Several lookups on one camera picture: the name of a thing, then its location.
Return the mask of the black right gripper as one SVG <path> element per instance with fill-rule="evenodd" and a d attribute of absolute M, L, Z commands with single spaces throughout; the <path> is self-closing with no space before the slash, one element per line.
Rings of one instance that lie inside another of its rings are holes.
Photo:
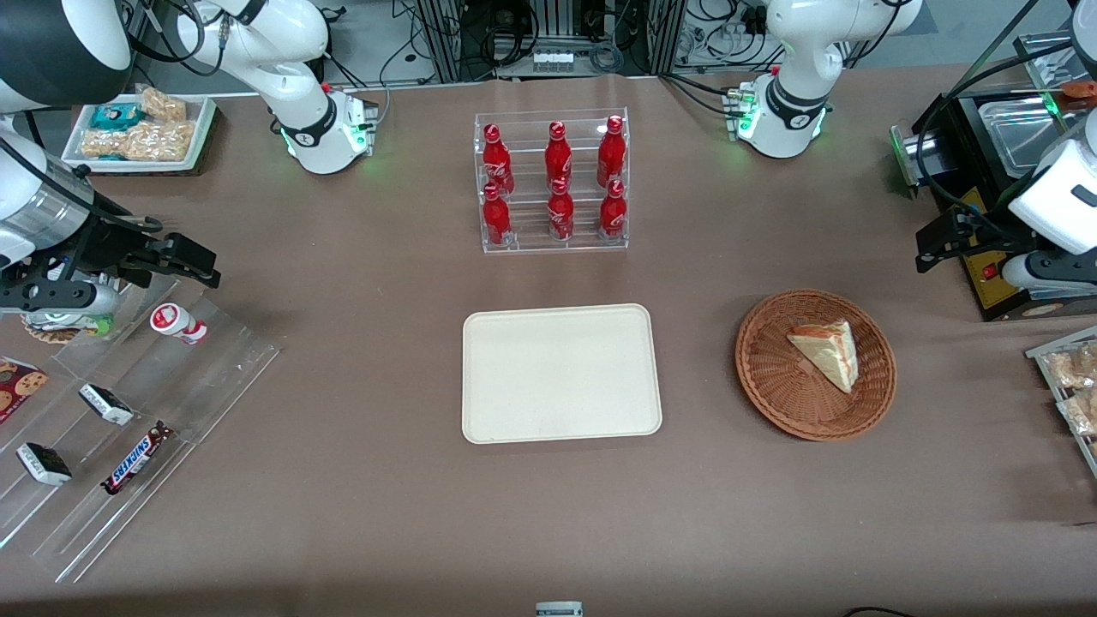
<path fill-rule="evenodd" d="M 105 276 L 109 284 L 147 288 L 152 274 L 191 279 L 210 289 L 220 285 L 222 273 L 215 269 L 216 254 L 181 233 L 168 233 L 162 243 L 152 235 L 152 218 L 142 225 L 122 218 L 109 221 L 91 215 L 67 242 L 50 250 L 50 282 L 77 281 L 84 277 L 95 282 Z"/>

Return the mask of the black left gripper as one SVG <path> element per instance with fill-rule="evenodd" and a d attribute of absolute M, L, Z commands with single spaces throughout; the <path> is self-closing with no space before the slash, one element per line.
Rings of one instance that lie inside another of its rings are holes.
<path fill-rule="evenodd" d="M 941 261 L 982 251 L 1019 254 L 1031 249 L 1031 229 L 1003 207 L 980 213 L 976 207 L 947 207 L 940 224 L 926 224 L 915 234 L 917 273 L 928 273 Z"/>

